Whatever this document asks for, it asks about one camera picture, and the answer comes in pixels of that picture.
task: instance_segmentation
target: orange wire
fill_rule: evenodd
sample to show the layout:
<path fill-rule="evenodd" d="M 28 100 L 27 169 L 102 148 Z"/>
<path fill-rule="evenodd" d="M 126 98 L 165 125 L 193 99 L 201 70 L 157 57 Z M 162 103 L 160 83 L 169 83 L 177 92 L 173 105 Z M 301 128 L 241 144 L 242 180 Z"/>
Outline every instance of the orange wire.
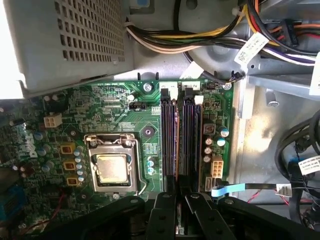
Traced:
<path fill-rule="evenodd" d="M 254 8 L 257 13 L 259 13 L 259 0 L 254 0 Z"/>
<path fill-rule="evenodd" d="M 320 28 L 320 24 L 315 24 L 315 23 L 311 23 L 311 24 L 301 24 L 301 25 L 295 25 L 294 26 L 295 29 L 303 29 L 303 28 Z M 270 30 L 270 33 L 275 33 L 279 30 L 281 30 L 282 27 L 278 26 L 272 30 Z"/>

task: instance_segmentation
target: sticker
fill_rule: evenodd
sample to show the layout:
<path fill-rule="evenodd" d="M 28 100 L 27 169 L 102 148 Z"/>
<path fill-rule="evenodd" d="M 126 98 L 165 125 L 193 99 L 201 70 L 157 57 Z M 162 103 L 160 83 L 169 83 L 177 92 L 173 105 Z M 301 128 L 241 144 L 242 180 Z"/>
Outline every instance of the sticker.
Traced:
<path fill-rule="evenodd" d="M 246 190 L 246 184 L 240 183 L 240 184 L 233 184 L 229 186 L 225 186 L 220 189 L 212 189 L 211 190 L 211 196 L 212 197 L 221 197 L 225 194 L 233 193 L 233 192 L 240 192 Z"/>
<path fill-rule="evenodd" d="M 275 195 L 291 198 L 292 197 L 291 184 L 290 183 L 289 184 L 277 184 Z"/>
<path fill-rule="evenodd" d="M 320 95 L 320 52 L 318 52 L 315 58 L 309 95 Z"/>
<path fill-rule="evenodd" d="M 171 99 L 178 99 L 178 82 L 177 81 L 161 81 L 159 82 L 159 88 L 160 91 L 161 89 L 168 89 L 169 90 L 169 95 Z"/>
<path fill-rule="evenodd" d="M 195 61 L 193 61 L 190 63 L 188 68 L 182 73 L 180 79 L 198 79 L 203 72 L 203 68 L 196 64 Z"/>
<path fill-rule="evenodd" d="M 234 61 L 242 66 L 247 66 L 268 42 L 269 40 L 264 35 L 260 32 L 256 32 L 238 51 Z"/>
<path fill-rule="evenodd" d="M 194 91 L 200 91 L 201 83 L 200 81 L 183 81 L 181 83 L 181 89 L 184 91 L 186 88 L 191 88 Z"/>
<path fill-rule="evenodd" d="M 314 156 L 299 162 L 299 167 L 302 175 L 320 171 L 320 156 Z"/>

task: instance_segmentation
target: cable tie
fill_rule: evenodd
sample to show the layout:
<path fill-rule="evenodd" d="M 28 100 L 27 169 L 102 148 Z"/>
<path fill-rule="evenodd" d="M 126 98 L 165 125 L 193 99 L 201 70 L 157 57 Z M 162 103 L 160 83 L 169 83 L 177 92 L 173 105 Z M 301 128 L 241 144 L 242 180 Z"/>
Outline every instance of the cable tie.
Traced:
<path fill-rule="evenodd" d="M 245 13 L 240 11 L 240 8 L 239 7 L 234 7 L 232 8 L 232 15 L 233 16 L 240 16 L 240 17 L 244 17 L 245 16 Z"/>

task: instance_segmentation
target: mounting screw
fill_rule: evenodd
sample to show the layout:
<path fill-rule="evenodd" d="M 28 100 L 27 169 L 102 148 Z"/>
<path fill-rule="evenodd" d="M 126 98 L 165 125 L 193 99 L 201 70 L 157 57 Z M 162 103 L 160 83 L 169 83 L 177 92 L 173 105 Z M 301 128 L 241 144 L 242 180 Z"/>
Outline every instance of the mounting screw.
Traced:
<path fill-rule="evenodd" d="M 227 82 L 226 84 L 222 85 L 222 88 L 225 90 L 225 91 L 228 91 L 232 88 L 232 83 L 230 82 Z"/>
<path fill-rule="evenodd" d="M 234 202 L 233 200 L 231 200 L 231 199 L 226 199 L 226 200 L 224 200 L 224 202 L 225 202 L 226 204 L 228 204 L 228 205 L 232 205 L 232 204 L 235 203 L 235 202 Z"/>
<path fill-rule="evenodd" d="M 147 83 L 145 83 L 145 84 L 143 85 L 143 90 L 146 91 L 147 93 L 148 93 L 148 92 L 151 92 L 153 88 L 154 88 L 154 87 L 153 87 L 152 84 L 149 83 L 149 82 L 147 82 Z"/>
<path fill-rule="evenodd" d="M 126 140 L 125 141 L 125 145 L 128 146 L 128 147 L 131 147 L 132 146 L 132 141 Z"/>
<path fill-rule="evenodd" d="M 89 144 L 90 144 L 91 147 L 96 147 L 97 146 L 97 143 L 95 141 L 91 141 Z"/>
<path fill-rule="evenodd" d="M 198 198 L 200 198 L 199 194 L 196 194 L 196 193 L 192 193 L 192 194 L 191 194 L 191 197 L 192 197 L 193 199 L 198 199 Z"/>
<path fill-rule="evenodd" d="M 119 193 L 115 193 L 115 194 L 113 194 L 112 198 L 113 198 L 114 200 L 118 200 L 118 199 L 120 199 L 120 195 L 119 195 Z"/>

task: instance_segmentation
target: screw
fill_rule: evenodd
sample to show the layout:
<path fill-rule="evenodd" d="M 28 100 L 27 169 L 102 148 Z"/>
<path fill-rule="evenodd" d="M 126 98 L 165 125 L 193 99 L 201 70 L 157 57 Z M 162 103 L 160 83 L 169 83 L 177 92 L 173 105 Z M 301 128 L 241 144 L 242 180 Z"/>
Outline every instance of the screw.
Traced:
<path fill-rule="evenodd" d="M 232 88 L 232 83 L 227 82 L 226 84 L 222 85 L 222 88 L 226 91 L 230 90 Z"/>
<path fill-rule="evenodd" d="M 198 194 L 196 194 L 196 193 L 191 194 L 191 197 L 192 197 L 193 199 L 198 199 L 198 198 L 200 198 L 200 196 L 199 196 Z"/>
<path fill-rule="evenodd" d="M 267 106 L 268 107 L 278 107 L 280 105 L 280 103 L 278 101 L 271 101 L 271 102 L 268 102 Z"/>
<path fill-rule="evenodd" d="M 151 92 L 153 88 L 154 88 L 154 87 L 153 87 L 152 84 L 149 83 L 149 82 L 147 82 L 147 83 L 145 83 L 145 84 L 143 85 L 143 90 L 146 91 L 147 93 L 148 93 L 148 92 Z"/>
<path fill-rule="evenodd" d="M 125 141 L 125 145 L 128 146 L 128 147 L 131 147 L 132 146 L 132 141 L 126 140 Z"/>
<path fill-rule="evenodd" d="M 90 144 L 91 147 L 96 147 L 97 146 L 97 143 L 95 141 L 91 141 L 89 144 Z"/>
<path fill-rule="evenodd" d="M 224 202 L 225 202 L 226 204 L 228 204 L 228 205 L 232 205 L 232 204 L 235 203 L 235 202 L 234 202 L 233 200 L 231 200 L 231 199 L 226 199 L 226 200 L 224 200 Z"/>
<path fill-rule="evenodd" d="M 115 193 L 115 194 L 113 194 L 112 198 L 113 198 L 114 200 L 118 200 L 118 199 L 120 199 L 120 195 L 119 195 L 119 193 Z"/>

